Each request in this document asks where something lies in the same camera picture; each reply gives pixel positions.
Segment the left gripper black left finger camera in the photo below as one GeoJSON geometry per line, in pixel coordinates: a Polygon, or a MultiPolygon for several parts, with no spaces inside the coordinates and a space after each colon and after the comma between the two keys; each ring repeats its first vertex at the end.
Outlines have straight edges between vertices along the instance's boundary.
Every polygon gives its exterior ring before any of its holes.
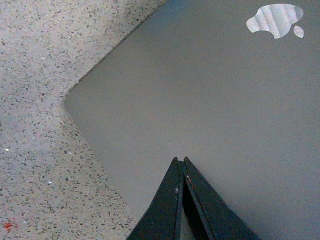
{"type": "Polygon", "coordinates": [[[180,161],[174,157],[151,204],[128,240],[179,240],[183,208],[184,179],[180,161]]]}

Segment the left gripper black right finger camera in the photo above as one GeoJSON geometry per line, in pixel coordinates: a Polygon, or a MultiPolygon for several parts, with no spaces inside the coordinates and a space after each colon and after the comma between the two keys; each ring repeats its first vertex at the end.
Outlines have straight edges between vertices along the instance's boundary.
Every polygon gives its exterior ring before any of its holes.
{"type": "Polygon", "coordinates": [[[195,165],[185,157],[181,168],[187,189],[208,240],[259,240],[260,237],[235,214],[204,178],[195,165]]]}

